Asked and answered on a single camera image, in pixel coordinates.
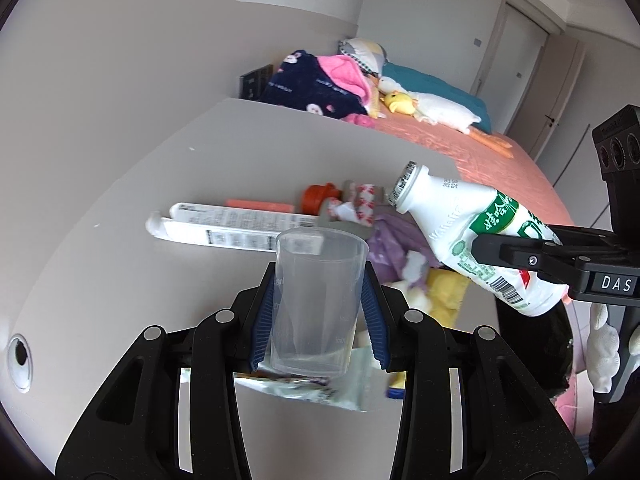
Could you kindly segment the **right white gloved hand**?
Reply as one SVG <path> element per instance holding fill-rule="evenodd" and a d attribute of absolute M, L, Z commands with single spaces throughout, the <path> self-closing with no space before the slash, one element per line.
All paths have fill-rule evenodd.
<path fill-rule="evenodd" d="M 620 370 L 620 336 L 608 324 L 605 304 L 591 305 L 589 327 L 585 352 L 588 378 L 595 393 L 607 394 L 612 390 L 613 377 Z"/>

